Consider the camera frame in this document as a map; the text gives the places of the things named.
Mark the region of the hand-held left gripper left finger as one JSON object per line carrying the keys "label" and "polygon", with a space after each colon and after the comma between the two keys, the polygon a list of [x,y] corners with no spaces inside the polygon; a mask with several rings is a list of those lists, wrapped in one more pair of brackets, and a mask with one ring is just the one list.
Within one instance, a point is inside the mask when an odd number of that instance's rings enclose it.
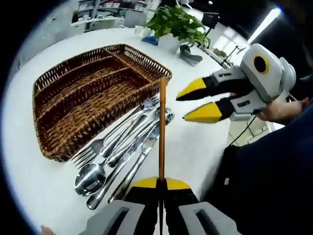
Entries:
{"label": "hand-held left gripper left finger", "polygon": [[132,185],[124,200],[114,200],[87,220],[84,235],[152,235],[157,223],[158,178]]}

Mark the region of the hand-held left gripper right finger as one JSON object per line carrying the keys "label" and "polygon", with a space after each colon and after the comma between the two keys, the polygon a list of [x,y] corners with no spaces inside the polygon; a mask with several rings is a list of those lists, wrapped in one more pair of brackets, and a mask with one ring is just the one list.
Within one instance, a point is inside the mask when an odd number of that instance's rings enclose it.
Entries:
{"label": "hand-held left gripper right finger", "polygon": [[171,235],[220,235],[235,223],[208,202],[200,202],[188,184],[166,178],[164,206]]}

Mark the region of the person's right hand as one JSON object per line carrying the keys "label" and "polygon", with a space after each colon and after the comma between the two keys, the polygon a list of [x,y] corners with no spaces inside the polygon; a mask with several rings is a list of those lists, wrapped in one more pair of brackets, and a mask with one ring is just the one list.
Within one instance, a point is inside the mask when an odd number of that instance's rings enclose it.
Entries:
{"label": "person's right hand", "polygon": [[308,97],[301,101],[292,102],[276,99],[268,104],[263,111],[257,113],[256,117],[263,121],[287,125],[302,113],[309,101]]}

